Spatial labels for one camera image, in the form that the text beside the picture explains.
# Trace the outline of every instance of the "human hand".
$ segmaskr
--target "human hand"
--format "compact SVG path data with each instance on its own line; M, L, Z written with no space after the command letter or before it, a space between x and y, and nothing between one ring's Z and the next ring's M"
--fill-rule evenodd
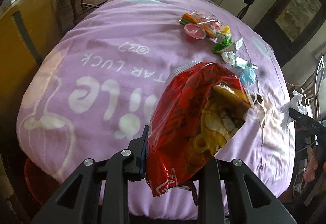
M308 165L307 171L304 173L304 180L308 183L315 179L315 170L317 170L318 162L316 159L317 146L312 149L312 157ZM323 170L326 173L326 162L323 165Z

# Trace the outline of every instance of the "bed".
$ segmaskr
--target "bed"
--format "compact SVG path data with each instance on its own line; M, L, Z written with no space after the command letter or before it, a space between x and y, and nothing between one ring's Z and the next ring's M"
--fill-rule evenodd
M173 69L189 61L228 67L211 52L211 40L187 41L178 20L191 10L212 13L230 26L233 39L244 39L237 54L258 66L249 92L253 98L260 94L262 103L256 100L246 123L216 157L242 159L276 197L284 192L295 141L293 124L287 133L280 128L278 109L290 100L281 69L259 35L205 0L110 0L69 31L22 99L17 136L28 157L62 182L84 159L108 159L141 136ZM128 195L134 215L197 218L189 191L172 188L153 198L143 180L129 183Z

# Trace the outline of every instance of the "red snack bag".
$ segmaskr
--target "red snack bag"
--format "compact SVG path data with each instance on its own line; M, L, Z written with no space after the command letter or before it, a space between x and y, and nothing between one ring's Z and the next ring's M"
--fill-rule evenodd
M176 75L151 120L146 173L153 196L202 168L244 124L249 108L240 79L217 63L200 62Z

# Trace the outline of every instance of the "framed picture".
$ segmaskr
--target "framed picture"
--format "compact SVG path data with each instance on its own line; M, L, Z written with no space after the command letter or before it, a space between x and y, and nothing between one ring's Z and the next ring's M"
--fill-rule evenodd
M326 0L277 0L254 28L284 66L326 19Z

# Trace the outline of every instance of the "pink jelly cup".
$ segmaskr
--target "pink jelly cup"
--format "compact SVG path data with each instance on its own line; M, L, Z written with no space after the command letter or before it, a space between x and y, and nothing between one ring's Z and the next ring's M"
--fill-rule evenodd
M189 40L204 39L206 37L205 30L196 24L188 23L184 29Z

